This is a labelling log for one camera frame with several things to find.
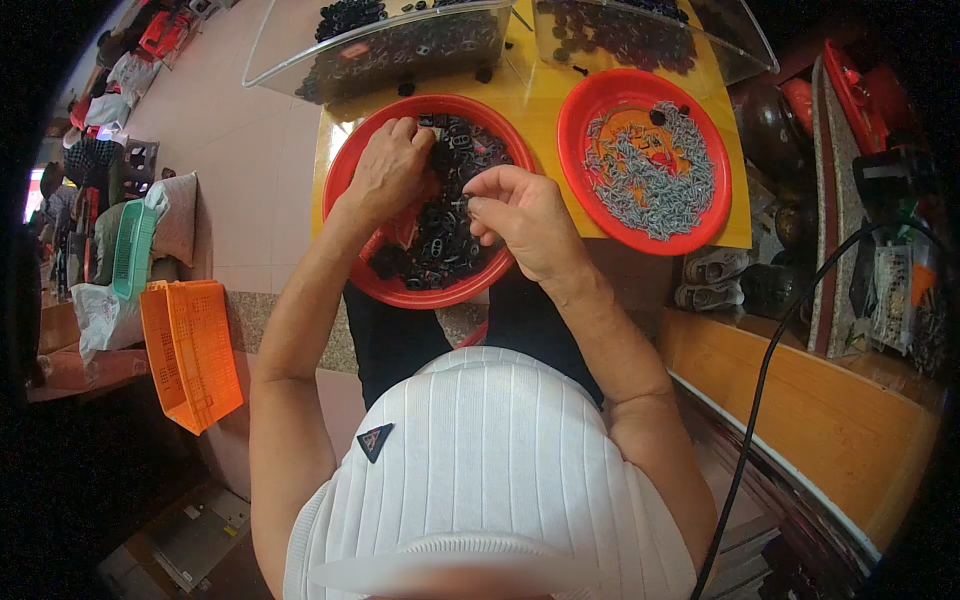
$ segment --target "hand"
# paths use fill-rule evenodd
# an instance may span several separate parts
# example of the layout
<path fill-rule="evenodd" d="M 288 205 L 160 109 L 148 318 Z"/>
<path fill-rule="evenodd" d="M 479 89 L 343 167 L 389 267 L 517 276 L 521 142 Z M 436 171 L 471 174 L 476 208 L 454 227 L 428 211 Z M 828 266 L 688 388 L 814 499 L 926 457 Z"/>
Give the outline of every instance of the hand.
<path fill-rule="evenodd" d="M 344 202 L 354 216 L 382 225 L 423 191 L 433 141 L 433 132 L 418 129 L 411 117 L 390 119 L 371 135 L 353 181 L 334 206 Z"/>
<path fill-rule="evenodd" d="M 484 171 L 464 186 L 470 232 L 489 246 L 498 234 L 520 270 L 551 294 L 580 276 L 591 263 L 566 210 L 560 187 L 550 178 L 513 165 Z"/>

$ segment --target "red label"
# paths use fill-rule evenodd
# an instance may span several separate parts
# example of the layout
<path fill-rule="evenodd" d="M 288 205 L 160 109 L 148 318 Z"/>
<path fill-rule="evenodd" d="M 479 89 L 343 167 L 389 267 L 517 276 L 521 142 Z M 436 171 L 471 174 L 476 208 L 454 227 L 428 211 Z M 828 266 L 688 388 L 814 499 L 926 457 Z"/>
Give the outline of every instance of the red label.
<path fill-rule="evenodd" d="M 340 51 L 341 59 L 356 59 L 370 52 L 370 46 L 360 41 Z"/>

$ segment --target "sneaker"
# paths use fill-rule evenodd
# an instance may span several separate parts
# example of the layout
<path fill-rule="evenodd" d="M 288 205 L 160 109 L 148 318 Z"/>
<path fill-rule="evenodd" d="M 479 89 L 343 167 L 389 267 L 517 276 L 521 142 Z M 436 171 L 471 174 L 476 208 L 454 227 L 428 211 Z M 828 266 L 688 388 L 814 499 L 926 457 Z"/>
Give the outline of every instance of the sneaker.
<path fill-rule="evenodd" d="M 750 266 L 750 257 L 742 250 L 721 248 L 686 263 L 684 279 L 700 285 L 716 283 L 743 273 Z"/>
<path fill-rule="evenodd" d="M 683 310 L 702 312 L 733 308 L 743 303 L 743 290 L 733 279 L 710 285 L 682 283 L 673 293 L 673 300 Z"/>

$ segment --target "red plastic plate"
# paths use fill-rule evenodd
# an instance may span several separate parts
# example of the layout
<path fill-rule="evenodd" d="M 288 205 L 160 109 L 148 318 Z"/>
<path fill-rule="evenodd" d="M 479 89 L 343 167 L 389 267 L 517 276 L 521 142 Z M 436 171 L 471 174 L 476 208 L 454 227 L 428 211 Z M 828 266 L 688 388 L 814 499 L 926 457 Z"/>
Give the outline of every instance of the red plastic plate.
<path fill-rule="evenodd" d="M 583 167 L 588 146 L 587 126 L 593 119 L 618 108 L 624 115 L 636 107 L 636 117 L 661 100 L 690 107 L 690 118 L 707 142 L 707 154 L 716 165 L 713 202 L 701 215 L 701 225 L 690 233 L 670 236 L 661 242 L 645 231 L 631 229 L 612 216 L 593 193 L 590 175 Z M 639 69 L 611 69 L 583 79 L 564 100 L 557 121 L 557 149 L 564 175 L 577 202 L 610 237 L 641 252 L 674 256 L 693 252 L 716 234 L 727 220 L 731 201 L 730 160 L 720 132 L 707 113 L 686 92 L 665 79 Z"/>
<path fill-rule="evenodd" d="M 338 198 L 347 190 L 350 176 L 356 168 L 360 153 L 367 147 L 367 141 L 373 132 L 389 119 L 398 119 L 405 116 L 417 118 L 422 112 L 446 112 L 466 117 L 471 122 L 489 129 L 493 134 L 500 136 L 507 144 L 507 152 L 513 157 L 517 166 L 528 171 L 536 171 L 536 165 L 523 138 L 514 129 L 507 119 L 492 108 L 464 96 L 454 94 L 424 94 L 411 96 L 388 107 L 378 110 L 366 121 L 360 124 L 347 141 L 344 142 L 337 157 L 330 165 L 324 186 L 324 218 Z M 421 290 L 412 292 L 399 279 L 382 280 L 376 276 L 367 265 L 367 259 L 383 244 L 384 238 L 402 236 L 409 221 L 416 217 L 415 210 L 404 211 L 394 219 L 392 225 L 378 229 L 373 235 L 361 255 L 353 262 L 350 270 L 350 281 L 368 296 L 400 308 L 441 308 L 468 300 L 490 287 L 507 269 L 514 264 L 514 256 L 506 247 L 491 259 L 487 267 L 480 273 L 467 277 L 443 290 Z"/>

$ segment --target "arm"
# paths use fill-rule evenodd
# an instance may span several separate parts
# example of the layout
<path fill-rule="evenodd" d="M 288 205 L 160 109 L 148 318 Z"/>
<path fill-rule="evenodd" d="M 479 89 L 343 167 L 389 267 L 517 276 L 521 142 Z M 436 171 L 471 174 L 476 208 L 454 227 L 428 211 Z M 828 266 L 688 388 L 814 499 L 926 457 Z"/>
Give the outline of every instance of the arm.
<path fill-rule="evenodd" d="M 653 482 L 699 568 L 716 508 L 680 421 L 657 352 L 613 298 L 590 262 L 560 188 L 514 166 L 486 171 L 464 187 L 471 231 L 489 245 L 499 234 L 521 271 L 557 305 L 590 374 L 612 403 L 611 439 Z"/>
<path fill-rule="evenodd" d="M 433 133 L 391 119 L 360 157 L 353 183 L 276 302 L 251 377 L 253 549 L 281 597 L 287 543 L 300 508 L 336 469 L 317 395 L 324 354 L 350 266 L 379 226 L 415 197 Z"/>

